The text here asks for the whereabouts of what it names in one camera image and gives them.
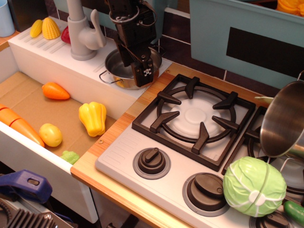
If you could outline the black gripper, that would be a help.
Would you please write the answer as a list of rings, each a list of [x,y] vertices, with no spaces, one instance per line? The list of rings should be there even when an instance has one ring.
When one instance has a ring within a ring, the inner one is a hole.
[[[137,87],[153,82],[153,61],[149,45],[156,38],[156,18],[148,7],[136,7],[130,14],[111,14],[118,35],[115,38],[117,49],[124,66],[131,65]]]

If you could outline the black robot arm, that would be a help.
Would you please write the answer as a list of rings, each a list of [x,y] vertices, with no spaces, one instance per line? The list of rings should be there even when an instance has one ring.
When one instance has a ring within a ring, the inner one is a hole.
[[[144,0],[107,0],[106,3],[118,33],[114,40],[124,66],[131,67],[138,87],[151,83],[154,67],[149,46],[156,38],[155,10]]]

